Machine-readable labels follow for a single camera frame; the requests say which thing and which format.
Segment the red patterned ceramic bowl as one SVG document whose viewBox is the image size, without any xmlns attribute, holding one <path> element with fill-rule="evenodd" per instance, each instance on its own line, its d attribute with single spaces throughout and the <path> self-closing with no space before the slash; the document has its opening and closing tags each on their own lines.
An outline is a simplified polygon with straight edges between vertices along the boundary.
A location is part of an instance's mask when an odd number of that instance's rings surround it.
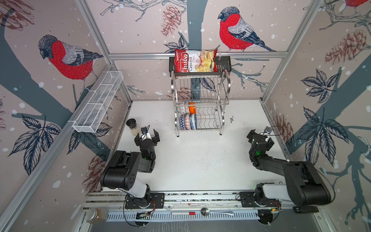
<svg viewBox="0 0 371 232">
<path fill-rule="evenodd" d="M 180 117 L 179 117 L 179 120 L 178 120 L 178 122 L 179 122 L 179 128 L 180 128 L 180 130 L 186 130 L 186 124 L 185 124 L 185 116 L 186 116 L 186 114 L 183 114 L 183 115 L 181 115 Z"/>
</svg>

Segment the blue white floral bowl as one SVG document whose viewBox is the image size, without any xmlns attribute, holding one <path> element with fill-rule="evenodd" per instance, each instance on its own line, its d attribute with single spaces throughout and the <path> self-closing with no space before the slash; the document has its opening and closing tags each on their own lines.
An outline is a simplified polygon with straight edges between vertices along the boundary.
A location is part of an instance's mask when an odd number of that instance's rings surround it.
<svg viewBox="0 0 371 232">
<path fill-rule="evenodd" d="M 191 123 L 191 129 L 196 130 L 197 129 L 197 118 L 196 114 L 190 114 L 190 123 Z"/>
</svg>

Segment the steel wire dish rack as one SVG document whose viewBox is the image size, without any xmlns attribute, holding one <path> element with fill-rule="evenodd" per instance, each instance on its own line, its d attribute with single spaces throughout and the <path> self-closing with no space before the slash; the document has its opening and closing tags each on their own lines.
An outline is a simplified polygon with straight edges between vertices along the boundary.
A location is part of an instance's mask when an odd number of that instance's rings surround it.
<svg viewBox="0 0 371 232">
<path fill-rule="evenodd" d="M 171 74 L 171 97 L 174 106 L 174 125 L 176 136 L 182 131 L 224 132 L 225 111 L 229 104 L 231 80 L 227 71 L 221 76 L 175 76 Z M 180 130 L 180 106 L 195 103 L 197 129 Z"/>
</svg>

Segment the dark blue geometric bowl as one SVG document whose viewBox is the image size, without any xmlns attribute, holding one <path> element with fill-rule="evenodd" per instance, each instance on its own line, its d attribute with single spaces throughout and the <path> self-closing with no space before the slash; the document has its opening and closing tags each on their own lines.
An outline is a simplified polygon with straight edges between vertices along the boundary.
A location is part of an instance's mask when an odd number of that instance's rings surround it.
<svg viewBox="0 0 371 232">
<path fill-rule="evenodd" d="M 185 114 L 184 122 L 185 122 L 185 129 L 186 130 L 191 130 L 190 114 Z"/>
</svg>

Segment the black wall shelf basket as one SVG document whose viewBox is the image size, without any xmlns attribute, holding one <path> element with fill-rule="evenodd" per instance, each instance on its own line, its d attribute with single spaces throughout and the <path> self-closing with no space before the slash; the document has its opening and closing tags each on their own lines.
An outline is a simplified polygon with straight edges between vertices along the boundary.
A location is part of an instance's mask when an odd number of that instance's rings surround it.
<svg viewBox="0 0 371 232">
<path fill-rule="evenodd" d="M 169 73 L 173 73 L 175 76 L 221 76 L 224 71 L 227 71 L 228 74 L 231 73 L 231 58 L 228 56 L 216 58 L 215 67 L 217 67 L 217 72 L 175 72 L 174 57 L 170 57 L 169 60 Z"/>
</svg>

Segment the metal spoon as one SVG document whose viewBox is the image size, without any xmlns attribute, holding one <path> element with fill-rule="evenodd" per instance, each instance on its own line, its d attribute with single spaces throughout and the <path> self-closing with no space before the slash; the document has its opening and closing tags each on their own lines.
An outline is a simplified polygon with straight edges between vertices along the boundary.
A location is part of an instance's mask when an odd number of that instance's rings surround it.
<svg viewBox="0 0 371 232">
<path fill-rule="evenodd" d="M 211 211 L 211 210 L 209 210 L 208 208 L 205 208 L 205 207 L 201 209 L 201 215 L 204 216 L 204 217 L 208 217 L 209 215 L 212 215 L 212 214 L 234 216 L 234 213 L 232 211 L 217 212 L 217 211 Z"/>
</svg>

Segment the red cassava chips bag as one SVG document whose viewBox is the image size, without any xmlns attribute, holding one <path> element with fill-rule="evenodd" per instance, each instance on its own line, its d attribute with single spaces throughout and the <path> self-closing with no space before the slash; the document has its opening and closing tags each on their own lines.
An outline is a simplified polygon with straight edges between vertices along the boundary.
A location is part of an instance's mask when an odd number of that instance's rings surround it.
<svg viewBox="0 0 371 232">
<path fill-rule="evenodd" d="M 217 72 L 215 50 L 175 50 L 176 73 L 205 73 Z"/>
</svg>

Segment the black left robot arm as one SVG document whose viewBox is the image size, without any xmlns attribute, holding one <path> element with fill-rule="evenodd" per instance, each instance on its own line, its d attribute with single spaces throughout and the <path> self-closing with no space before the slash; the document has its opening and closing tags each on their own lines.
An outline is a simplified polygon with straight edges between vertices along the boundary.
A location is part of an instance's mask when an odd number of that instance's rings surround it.
<svg viewBox="0 0 371 232">
<path fill-rule="evenodd" d="M 151 136 L 146 128 L 142 128 L 142 134 L 137 134 L 134 138 L 140 151 L 117 150 L 101 174 L 100 185 L 123 191 L 135 200 L 150 202 L 149 185 L 137 180 L 136 176 L 138 172 L 151 173 L 154 170 L 157 157 L 155 146 L 159 141 L 159 133 L 156 130 Z"/>
</svg>

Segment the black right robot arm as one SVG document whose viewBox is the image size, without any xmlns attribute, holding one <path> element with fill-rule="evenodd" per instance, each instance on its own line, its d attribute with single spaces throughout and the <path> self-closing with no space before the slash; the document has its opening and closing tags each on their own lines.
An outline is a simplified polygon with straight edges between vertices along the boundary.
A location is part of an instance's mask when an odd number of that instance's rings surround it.
<svg viewBox="0 0 371 232">
<path fill-rule="evenodd" d="M 285 178 L 283 184 L 257 184 L 254 197 L 258 205 L 266 205 L 270 199 L 290 201 L 296 206 L 322 206 L 334 200 L 312 163 L 269 156 L 266 152 L 274 145 L 274 141 L 255 130 L 249 132 L 247 139 L 251 144 L 249 157 L 253 166 Z"/>
</svg>

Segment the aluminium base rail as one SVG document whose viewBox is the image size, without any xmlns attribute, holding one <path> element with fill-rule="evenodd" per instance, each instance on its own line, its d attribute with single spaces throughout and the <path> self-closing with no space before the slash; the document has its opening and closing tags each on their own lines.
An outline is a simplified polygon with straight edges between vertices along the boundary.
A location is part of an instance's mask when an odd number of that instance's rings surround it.
<svg viewBox="0 0 371 232">
<path fill-rule="evenodd" d="M 262 220 L 268 215 L 273 221 L 284 209 L 291 209 L 292 202 L 269 200 L 266 205 L 258 205 L 252 191 L 166 191 L 152 194 L 148 207 L 139 207 L 132 198 L 123 192 L 91 193 L 82 207 L 84 216 L 89 209 L 104 208 L 109 211 L 109 222 L 129 222 L 144 225 L 149 222 L 183 222 L 212 220 Z M 202 208 L 211 211 L 232 211 L 234 216 L 212 214 L 201 215 Z"/>
</svg>

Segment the white lattice pattern bowl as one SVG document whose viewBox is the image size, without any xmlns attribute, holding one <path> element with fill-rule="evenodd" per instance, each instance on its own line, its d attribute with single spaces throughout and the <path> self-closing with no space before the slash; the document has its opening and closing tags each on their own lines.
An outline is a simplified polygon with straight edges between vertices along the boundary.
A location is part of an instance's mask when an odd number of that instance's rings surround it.
<svg viewBox="0 0 371 232">
<path fill-rule="evenodd" d="M 189 106 L 184 106 L 184 108 L 185 108 L 185 113 L 186 113 L 186 114 L 189 114 L 189 113 L 190 113 L 190 111 L 189 111 Z"/>
</svg>

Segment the glass jar with lid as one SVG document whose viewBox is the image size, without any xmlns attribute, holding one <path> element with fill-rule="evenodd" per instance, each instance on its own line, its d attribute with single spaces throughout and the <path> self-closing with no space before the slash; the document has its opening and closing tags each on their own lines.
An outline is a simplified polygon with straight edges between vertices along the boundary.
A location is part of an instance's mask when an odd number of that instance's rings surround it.
<svg viewBox="0 0 371 232">
<path fill-rule="evenodd" d="M 92 223 L 105 222 L 108 220 L 109 211 L 104 208 L 89 209 L 85 215 L 85 220 Z"/>
</svg>

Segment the black remote device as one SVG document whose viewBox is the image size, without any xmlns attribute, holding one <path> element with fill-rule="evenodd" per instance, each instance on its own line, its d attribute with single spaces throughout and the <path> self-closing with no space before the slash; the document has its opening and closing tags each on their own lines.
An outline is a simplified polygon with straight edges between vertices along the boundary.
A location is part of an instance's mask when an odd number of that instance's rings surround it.
<svg viewBox="0 0 371 232">
<path fill-rule="evenodd" d="M 316 206 L 295 206 L 293 210 L 297 214 L 308 214 L 308 213 L 318 213 L 319 209 Z"/>
</svg>

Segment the salt grinder with black cap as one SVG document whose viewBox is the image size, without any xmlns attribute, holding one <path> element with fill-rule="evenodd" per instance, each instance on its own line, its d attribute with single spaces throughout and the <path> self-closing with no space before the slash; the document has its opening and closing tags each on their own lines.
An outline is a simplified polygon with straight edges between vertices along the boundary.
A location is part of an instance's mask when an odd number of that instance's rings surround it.
<svg viewBox="0 0 371 232">
<path fill-rule="evenodd" d="M 128 119 L 126 121 L 126 125 L 130 129 L 130 132 L 134 137 L 142 134 L 141 128 L 139 128 L 135 119 Z"/>
</svg>

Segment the orange plastic bowl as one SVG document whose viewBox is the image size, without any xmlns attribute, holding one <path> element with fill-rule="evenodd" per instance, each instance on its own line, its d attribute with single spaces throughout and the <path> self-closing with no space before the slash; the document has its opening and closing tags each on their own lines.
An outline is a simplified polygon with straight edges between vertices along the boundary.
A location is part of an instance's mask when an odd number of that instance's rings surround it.
<svg viewBox="0 0 371 232">
<path fill-rule="evenodd" d="M 190 114 L 196 114 L 196 107 L 194 102 L 189 103 L 188 109 Z"/>
</svg>

